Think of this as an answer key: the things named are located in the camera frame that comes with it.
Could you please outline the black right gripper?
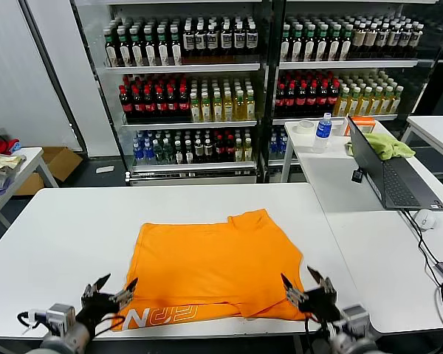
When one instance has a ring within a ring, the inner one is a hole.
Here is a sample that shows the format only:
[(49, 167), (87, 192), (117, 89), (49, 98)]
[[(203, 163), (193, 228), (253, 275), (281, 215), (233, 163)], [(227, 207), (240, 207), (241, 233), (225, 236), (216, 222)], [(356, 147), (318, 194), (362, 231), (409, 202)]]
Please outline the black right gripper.
[(336, 322), (342, 319), (340, 310), (336, 306), (337, 292), (328, 277), (323, 277), (319, 271), (309, 265), (307, 270), (320, 286), (304, 293), (298, 290), (284, 275), (281, 279), (286, 291), (286, 298), (303, 313), (312, 314), (319, 322)]

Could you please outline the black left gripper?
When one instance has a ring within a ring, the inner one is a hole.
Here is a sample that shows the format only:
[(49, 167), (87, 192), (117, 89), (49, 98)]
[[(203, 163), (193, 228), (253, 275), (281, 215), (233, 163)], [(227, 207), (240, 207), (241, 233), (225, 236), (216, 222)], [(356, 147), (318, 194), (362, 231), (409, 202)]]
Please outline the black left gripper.
[(118, 313), (120, 305), (127, 305), (134, 297), (138, 278), (133, 279), (115, 295), (98, 293), (110, 276), (107, 274), (93, 284), (88, 284), (81, 297), (82, 308), (76, 315), (76, 321), (84, 325), (90, 334), (95, 334), (95, 328), (106, 314)]

